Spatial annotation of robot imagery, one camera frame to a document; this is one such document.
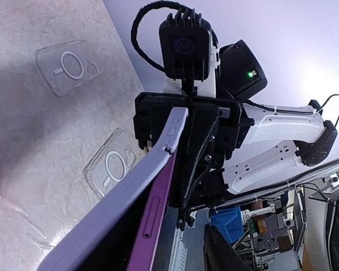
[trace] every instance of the blue storage box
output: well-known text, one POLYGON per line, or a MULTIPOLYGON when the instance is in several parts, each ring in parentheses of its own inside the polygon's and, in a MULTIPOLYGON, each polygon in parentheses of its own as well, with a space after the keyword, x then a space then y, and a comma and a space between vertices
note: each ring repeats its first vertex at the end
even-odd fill
POLYGON ((216 226, 230 244, 244 235, 240 207, 215 212, 211 216, 211 225, 216 226))

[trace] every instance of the white countertop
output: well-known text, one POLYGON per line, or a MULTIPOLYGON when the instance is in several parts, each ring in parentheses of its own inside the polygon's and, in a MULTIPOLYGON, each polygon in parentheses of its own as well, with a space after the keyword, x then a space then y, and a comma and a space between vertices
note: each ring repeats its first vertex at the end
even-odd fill
POLYGON ((116 128, 134 138, 141 91, 102 1, 0 1, 0 270, 36 270, 99 201, 82 171, 116 128), (57 97, 36 51, 78 39, 103 72, 57 97))

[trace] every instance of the black cable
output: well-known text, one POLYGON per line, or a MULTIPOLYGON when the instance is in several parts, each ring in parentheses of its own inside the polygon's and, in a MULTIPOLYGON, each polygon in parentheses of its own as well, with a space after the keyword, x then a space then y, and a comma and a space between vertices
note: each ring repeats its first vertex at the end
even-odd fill
MULTIPOLYGON (((164 67, 162 67, 161 65, 159 65, 158 63, 156 63, 155 61, 153 61, 152 59, 149 58, 149 56, 140 48, 138 41, 137 41, 137 34, 138 34, 138 26, 141 22, 141 20, 143 19, 143 17, 151 10, 158 10, 160 8, 170 8, 173 10, 181 10, 181 11, 185 11, 186 9, 190 9, 192 10, 192 8, 186 7, 182 4, 179 4, 177 2, 172 2, 172 1, 156 1, 153 3, 150 3, 146 6, 144 6, 143 8, 140 9, 140 11, 138 12, 136 18, 133 21, 132 24, 132 30, 131 30, 131 42, 133 45, 133 48, 137 51, 137 53, 143 57, 143 59, 145 61, 147 61, 152 67, 164 72, 164 67)), ((215 32, 212 30, 212 43, 213 44, 218 44, 218 39, 217 36, 215 34, 215 32)))
MULTIPOLYGON (((339 97, 339 94, 332 94, 330 95, 327 100, 323 103, 323 105, 318 109, 316 110, 316 113, 319 113, 321 110, 323 110, 324 106, 327 105, 327 103, 329 102, 329 100, 335 96, 338 96, 339 97)), ((254 107, 258 107, 260 109, 263 109, 263 110, 267 110, 267 111, 270 111, 270 112, 275 112, 275 109, 274 108, 271 108, 271 107, 267 107, 267 106, 263 106, 261 104, 257 104, 257 103, 254 103, 252 102, 251 100, 247 100, 246 101, 247 104, 251 105, 251 106, 254 106, 254 107)), ((313 115, 314 112, 303 112, 303 111, 295 111, 295 110, 281 110, 281 109, 278 109, 276 110, 276 112, 279 112, 279 113, 290 113, 290 114, 298 114, 298 115, 313 115)), ((335 122, 335 127, 338 125, 338 122, 339 122, 339 115, 338 115, 338 118, 337 118, 337 121, 335 122)))
MULTIPOLYGON (((335 96, 338 96, 339 97, 339 94, 332 94, 328 97, 328 99, 325 101, 325 103, 323 103, 323 105, 320 107, 320 109, 318 110, 318 112, 320 112, 321 110, 323 110, 324 106, 327 105, 327 103, 329 102, 329 100, 335 96)), ((336 127, 338 125, 338 122, 339 122, 339 115, 338 115, 338 118, 337 118, 337 121, 335 122, 334 126, 336 127)))
POLYGON ((336 207, 336 206, 339 206, 339 204, 335 204, 335 202, 337 202, 339 200, 339 196, 331 201, 330 199, 328 199, 323 193, 322 191, 319 189, 319 187, 315 184, 315 183, 312 183, 312 182, 305 182, 305 183, 302 183, 301 185, 297 185, 299 187, 304 187, 304 188, 307 188, 307 189, 310 189, 310 190, 313 190, 313 191, 316 191, 319 193, 319 195, 324 199, 325 202, 329 203, 331 206, 333 207, 336 207), (316 187, 315 188, 312 188, 312 187, 308 187, 308 186, 304 186, 304 185, 314 185, 316 187))
POLYGON ((307 189, 310 189, 310 190, 313 190, 313 191, 316 191, 324 199, 325 202, 330 202, 329 199, 326 196, 324 196, 324 194, 321 191, 319 191, 319 190, 317 190, 315 188, 312 188, 312 187, 308 187, 308 186, 303 186, 303 185, 298 185, 298 186, 299 187, 303 187, 303 188, 307 188, 307 189))

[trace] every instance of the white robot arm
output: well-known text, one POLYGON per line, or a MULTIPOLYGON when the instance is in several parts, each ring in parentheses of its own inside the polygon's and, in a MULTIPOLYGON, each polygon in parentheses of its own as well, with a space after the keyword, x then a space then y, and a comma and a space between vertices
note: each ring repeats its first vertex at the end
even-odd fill
MULTIPOLYGON (((247 192, 250 186, 251 189, 257 189, 269 185, 271 184, 268 183, 269 178, 276 173, 303 164, 312 166, 318 163, 316 160, 304 161, 300 155, 297 155, 299 154, 297 142, 306 142, 311 146, 326 131, 323 118, 312 106, 274 107, 274 112, 271 112, 244 104, 244 109, 248 117, 254 120, 254 125, 250 127, 243 145, 263 141, 280 142, 273 148, 239 164, 226 165, 225 162, 224 178, 229 185, 230 193, 247 192), (276 110, 304 113, 313 111, 314 114, 277 113, 276 110)), ((320 156, 322 153, 317 153, 317 159, 320 156)))

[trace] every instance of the clear phone case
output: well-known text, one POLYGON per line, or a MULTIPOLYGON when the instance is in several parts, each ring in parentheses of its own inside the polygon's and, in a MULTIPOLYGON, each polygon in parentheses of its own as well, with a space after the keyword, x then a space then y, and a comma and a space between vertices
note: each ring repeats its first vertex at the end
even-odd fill
POLYGON ((65 96, 103 72, 88 41, 75 40, 37 50, 36 63, 57 96, 65 96))
POLYGON ((129 135, 116 129, 84 168, 84 176, 102 199, 141 158, 129 135))

